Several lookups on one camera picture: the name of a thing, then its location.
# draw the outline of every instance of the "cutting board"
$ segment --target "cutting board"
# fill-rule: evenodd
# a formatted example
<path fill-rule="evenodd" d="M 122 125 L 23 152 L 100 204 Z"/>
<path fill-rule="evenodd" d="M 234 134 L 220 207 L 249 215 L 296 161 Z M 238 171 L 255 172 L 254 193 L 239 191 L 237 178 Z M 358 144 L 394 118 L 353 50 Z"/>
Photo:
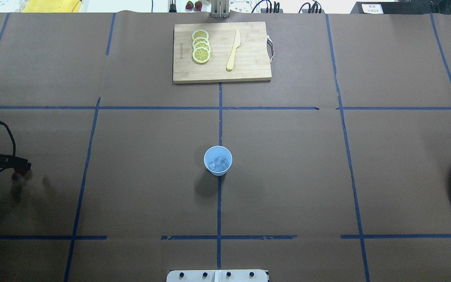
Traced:
<path fill-rule="evenodd" d="M 208 32 L 211 46 L 210 60 L 202 65 L 193 61 L 192 46 L 193 32 L 200 29 Z M 236 50 L 234 69 L 227 71 L 236 29 L 241 33 L 241 45 Z M 271 80 L 265 22 L 175 25 L 173 39 L 175 84 Z"/>

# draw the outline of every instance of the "cup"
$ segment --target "cup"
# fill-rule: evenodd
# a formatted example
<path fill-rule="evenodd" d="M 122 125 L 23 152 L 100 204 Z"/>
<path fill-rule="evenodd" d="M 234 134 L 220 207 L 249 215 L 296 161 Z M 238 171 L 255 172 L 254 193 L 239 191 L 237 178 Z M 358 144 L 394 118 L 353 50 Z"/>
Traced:
<path fill-rule="evenodd" d="M 225 159 L 229 163 L 229 165 L 224 171 L 215 172 L 208 167 L 208 165 L 210 163 L 213 163 L 217 157 L 225 157 Z M 208 171 L 210 171 L 211 174 L 215 176 L 222 176 L 226 174 L 227 170 L 229 170 L 232 164 L 233 164 L 233 155 L 231 155 L 231 152 L 229 152 L 229 150 L 227 150 L 226 147 L 213 146 L 209 148 L 206 151 L 206 153 L 204 153 L 204 166 L 206 166 L 206 169 L 208 169 Z"/>

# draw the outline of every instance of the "ice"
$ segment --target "ice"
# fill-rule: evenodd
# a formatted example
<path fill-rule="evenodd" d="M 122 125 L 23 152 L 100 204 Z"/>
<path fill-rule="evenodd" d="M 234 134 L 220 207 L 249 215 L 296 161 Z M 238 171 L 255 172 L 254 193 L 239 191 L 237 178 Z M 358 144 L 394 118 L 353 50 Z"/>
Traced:
<path fill-rule="evenodd" d="M 223 172 L 228 166 L 229 162 L 224 156 L 217 157 L 215 161 L 208 164 L 208 168 L 213 172 Z"/>

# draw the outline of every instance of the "wooden knife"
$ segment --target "wooden knife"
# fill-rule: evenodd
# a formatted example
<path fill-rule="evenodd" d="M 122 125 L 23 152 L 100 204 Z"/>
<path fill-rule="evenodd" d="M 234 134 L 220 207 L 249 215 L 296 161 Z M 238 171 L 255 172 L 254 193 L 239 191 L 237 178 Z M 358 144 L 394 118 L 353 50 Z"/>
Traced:
<path fill-rule="evenodd" d="M 236 49 L 241 45 L 241 34 L 240 30 L 236 30 L 236 35 L 234 35 L 233 49 L 231 50 L 231 55 L 229 56 L 229 60 L 225 65 L 225 69 L 228 71 L 233 70 L 234 68 L 234 59 L 236 57 Z"/>

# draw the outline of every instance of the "sticker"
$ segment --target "sticker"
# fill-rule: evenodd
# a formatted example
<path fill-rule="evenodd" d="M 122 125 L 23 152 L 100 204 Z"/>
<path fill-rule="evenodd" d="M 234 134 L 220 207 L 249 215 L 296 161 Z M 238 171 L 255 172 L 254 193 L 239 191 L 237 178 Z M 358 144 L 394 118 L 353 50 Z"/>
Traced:
<path fill-rule="evenodd" d="M 361 4 L 361 7 L 363 8 L 363 12 L 365 14 L 383 14 L 384 11 L 382 10 L 381 4 Z"/>

